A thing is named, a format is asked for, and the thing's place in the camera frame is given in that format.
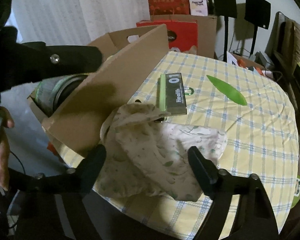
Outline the person's left hand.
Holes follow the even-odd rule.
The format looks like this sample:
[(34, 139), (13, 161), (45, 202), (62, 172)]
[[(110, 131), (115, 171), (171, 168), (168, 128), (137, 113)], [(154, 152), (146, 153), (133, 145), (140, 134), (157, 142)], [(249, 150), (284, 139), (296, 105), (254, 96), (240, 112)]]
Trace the person's left hand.
[(10, 145), (5, 128), (13, 128), (14, 120), (12, 119), (10, 112), (5, 107), (0, 107), (0, 116), (2, 117), (2, 123), (0, 126), (0, 186), (3, 190), (8, 191), (8, 160), (10, 156)]

